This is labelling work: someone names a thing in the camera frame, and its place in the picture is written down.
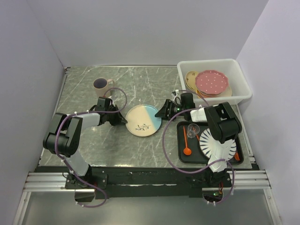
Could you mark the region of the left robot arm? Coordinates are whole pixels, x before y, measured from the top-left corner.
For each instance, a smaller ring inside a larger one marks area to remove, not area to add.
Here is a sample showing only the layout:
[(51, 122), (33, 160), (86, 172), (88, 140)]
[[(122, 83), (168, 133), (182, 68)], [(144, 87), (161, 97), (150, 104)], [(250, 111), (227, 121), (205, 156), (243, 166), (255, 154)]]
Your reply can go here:
[(99, 97), (97, 104), (85, 113), (55, 113), (44, 136), (44, 149), (57, 155), (66, 164), (71, 177), (82, 188), (95, 186), (97, 182), (92, 175), (91, 166), (79, 152), (81, 132), (106, 122), (111, 126), (127, 124), (127, 120), (112, 99)]

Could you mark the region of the pink and cream plate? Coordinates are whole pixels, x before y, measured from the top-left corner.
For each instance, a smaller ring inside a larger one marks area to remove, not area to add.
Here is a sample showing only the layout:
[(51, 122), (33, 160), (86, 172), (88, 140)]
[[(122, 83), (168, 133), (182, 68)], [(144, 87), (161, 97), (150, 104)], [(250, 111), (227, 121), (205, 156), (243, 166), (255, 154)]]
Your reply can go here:
[(206, 95), (199, 90), (197, 90), (197, 93), (200, 94), (203, 98), (223, 98), (223, 97), (231, 97), (232, 96), (232, 89), (230, 86), (226, 88), (225, 91), (220, 93), (219, 95)]

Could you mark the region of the pink scalloped plate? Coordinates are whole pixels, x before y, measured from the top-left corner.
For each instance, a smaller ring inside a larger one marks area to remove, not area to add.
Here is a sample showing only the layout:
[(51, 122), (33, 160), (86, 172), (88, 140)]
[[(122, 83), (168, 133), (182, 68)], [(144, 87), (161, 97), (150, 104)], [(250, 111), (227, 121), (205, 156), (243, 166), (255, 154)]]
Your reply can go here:
[(208, 96), (216, 96), (223, 93), (229, 86), (228, 77), (216, 70), (205, 70), (195, 78), (198, 91)]

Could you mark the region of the light blue plate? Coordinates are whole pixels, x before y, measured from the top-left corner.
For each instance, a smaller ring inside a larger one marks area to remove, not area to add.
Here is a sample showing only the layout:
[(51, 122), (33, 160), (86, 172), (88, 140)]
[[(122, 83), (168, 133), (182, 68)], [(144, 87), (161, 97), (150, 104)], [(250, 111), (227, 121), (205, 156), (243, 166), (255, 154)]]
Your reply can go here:
[(151, 136), (160, 129), (162, 124), (162, 119), (155, 117), (156, 113), (158, 109), (151, 105), (134, 106), (126, 114), (126, 128), (135, 136)]

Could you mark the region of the orange utensil under arm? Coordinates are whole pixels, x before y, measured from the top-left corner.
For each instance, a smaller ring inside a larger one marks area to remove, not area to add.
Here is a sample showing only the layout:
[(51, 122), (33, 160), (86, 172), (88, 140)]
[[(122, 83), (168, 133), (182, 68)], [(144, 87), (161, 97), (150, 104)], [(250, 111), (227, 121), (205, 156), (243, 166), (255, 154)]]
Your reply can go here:
[(238, 161), (238, 162), (240, 161), (240, 157), (239, 157), (238, 152), (235, 152), (234, 158), (235, 158), (236, 161)]

